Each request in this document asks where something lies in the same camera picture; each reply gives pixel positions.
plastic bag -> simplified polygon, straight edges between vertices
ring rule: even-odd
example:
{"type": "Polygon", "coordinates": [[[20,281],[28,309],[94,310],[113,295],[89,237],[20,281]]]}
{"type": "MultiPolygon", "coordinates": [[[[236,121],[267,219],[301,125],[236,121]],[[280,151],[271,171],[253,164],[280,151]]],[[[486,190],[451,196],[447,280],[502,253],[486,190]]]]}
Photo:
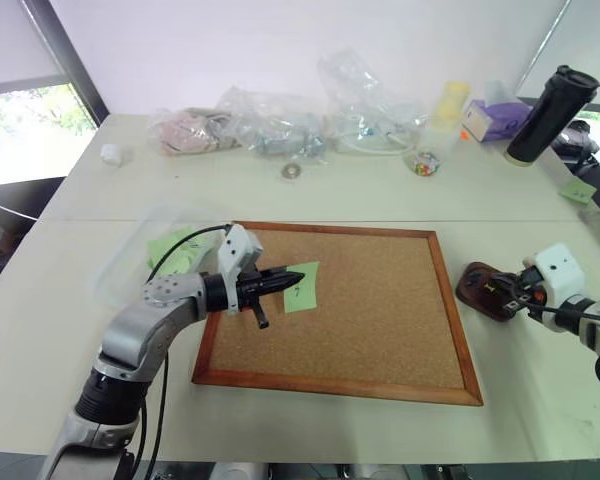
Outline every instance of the plastic bag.
{"type": "Polygon", "coordinates": [[[353,50],[320,60],[318,74],[332,103],[336,150],[396,155],[415,146],[424,121],[420,106],[388,92],[353,50]]]}
{"type": "Polygon", "coordinates": [[[166,155],[207,153],[238,147],[224,129],[231,115],[218,110],[189,108],[163,112],[149,119],[149,144],[166,155]]]}
{"type": "Polygon", "coordinates": [[[266,157],[323,160],[326,150],[322,119],[312,102],[297,95],[229,89],[218,108],[231,112],[224,133],[266,157]]]}

